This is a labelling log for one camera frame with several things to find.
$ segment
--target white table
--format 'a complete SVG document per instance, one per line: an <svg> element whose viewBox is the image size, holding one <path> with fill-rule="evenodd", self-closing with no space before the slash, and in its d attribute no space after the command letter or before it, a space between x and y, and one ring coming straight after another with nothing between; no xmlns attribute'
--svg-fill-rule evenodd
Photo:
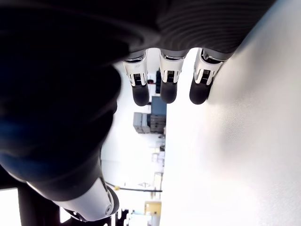
<svg viewBox="0 0 301 226"><path fill-rule="evenodd" d="M301 1L280 0L193 105L167 107L161 226L301 225Z"/></svg>

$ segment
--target robotic hand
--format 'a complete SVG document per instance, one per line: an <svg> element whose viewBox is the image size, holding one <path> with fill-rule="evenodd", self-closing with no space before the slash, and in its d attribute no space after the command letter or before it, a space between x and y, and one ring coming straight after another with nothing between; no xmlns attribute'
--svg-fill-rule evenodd
<svg viewBox="0 0 301 226"><path fill-rule="evenodd" d="M147 49L159 48L161 98L172 103L199 48L190 99L201 104L274 1L0 1L1 166L79 220L116 213L100 164L121 85L112 64L124 62L143 106Z"/></svg>

